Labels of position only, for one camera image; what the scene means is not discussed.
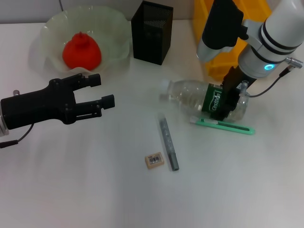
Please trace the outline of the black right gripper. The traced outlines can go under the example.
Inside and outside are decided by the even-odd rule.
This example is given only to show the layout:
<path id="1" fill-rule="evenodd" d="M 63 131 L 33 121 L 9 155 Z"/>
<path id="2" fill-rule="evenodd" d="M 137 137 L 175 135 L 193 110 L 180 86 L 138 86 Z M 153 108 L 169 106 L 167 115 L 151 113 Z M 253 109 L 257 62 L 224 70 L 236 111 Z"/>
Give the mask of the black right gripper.
<path id="1" fill-rule="evenodd" d="M 247 81 L 248 87 L 250 87 L 256 79 L 247 76 L 240 67 L 231 67 L 222 81 L 223 95 L 219 107 L 210 115 L 212 119 L 223 121 L 231 111 L 235 110 L 239 100 L 239 89 L 237 87 L 243 81 Z"/>

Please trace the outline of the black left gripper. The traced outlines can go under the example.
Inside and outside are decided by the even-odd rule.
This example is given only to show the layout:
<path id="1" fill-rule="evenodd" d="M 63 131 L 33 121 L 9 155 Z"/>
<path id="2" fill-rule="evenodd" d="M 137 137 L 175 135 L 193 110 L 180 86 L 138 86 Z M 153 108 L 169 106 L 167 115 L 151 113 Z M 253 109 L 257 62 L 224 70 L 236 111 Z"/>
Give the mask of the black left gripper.
<path id="1" fill-rule="evenodd" d="M 44 89 L 2 99 L 4 122 L 7 128 L 12 130 L 50 119 L 73 124 L 76 120 L 101 117 L 102 109 L 115 107 L 114 95 L 79 104 L 76 104 L 74 95 L 74 91 L 82 87 L 95 87 L 101 84 L 99 74 L 52 79 Z"/>

